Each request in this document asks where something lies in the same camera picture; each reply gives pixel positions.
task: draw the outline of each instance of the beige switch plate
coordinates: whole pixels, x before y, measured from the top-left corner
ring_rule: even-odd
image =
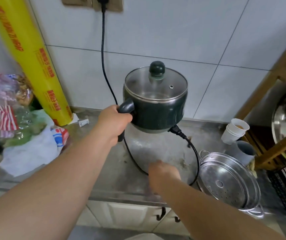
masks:
[[[92,0],[95,11],[101,11],[101,4],[97,0]],[[114,12],[123,12],[123,0],[109,0],[106,9]]]
[[[93,7],[92,0],[62,0],[64,5]]]

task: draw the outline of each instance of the gray cup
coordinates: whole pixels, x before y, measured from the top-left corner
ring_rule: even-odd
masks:
[[[225,152],[227,155],[234,157],[244,166],[250,164],[256,155],[254,147],[245,141],[236,141]]]

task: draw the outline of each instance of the electric pot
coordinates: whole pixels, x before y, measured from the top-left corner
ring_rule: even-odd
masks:
[[[161,133],[176,125],[184,115],[188,82],[161,61],[137,68],[125,78],[119,113],[131,113],[132,124],[146,133]]]

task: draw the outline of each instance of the countertop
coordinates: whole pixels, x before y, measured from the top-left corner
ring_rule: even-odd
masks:
[[[96,124],[99,110],[74,108],[80,120],[89,119],[90,123],[79,127],[78,123],[65,126],[70,137],[69,144],[76,143],[85,136]],[[224,124],[207,121],[182,120],[178,126],[190,138],[198,152],[224,152],[228,145],[221,141]],[[191,183],[197,170],[196,157],[187,142],[169,132],[147,134],[129,125],[125,130],[129,149],[140,167],[147,172],[148,164],[161,159],[176,166],[181,178]],[[0,168],[0,190],[9,190],[40,168],[12,177]],[[269,182],[265,171],[257,173],[261,189],[261,206],[265,217],[261,221],[268,225],[277,224],[286,236],[286,212],[275,190]],[[93,187],[89,200],[119,203],[132,203],[148,206],[166,206],[162,199],[151,192],[148,177],[142,174],[131,160],[124,142],[114,146],[103,166]]]

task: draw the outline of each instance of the yellow plastic wrap roll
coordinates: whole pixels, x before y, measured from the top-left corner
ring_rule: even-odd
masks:
[[[0,0],[0,36],[46,113],[57,125],[70,123],[70,107],[24,0]]]

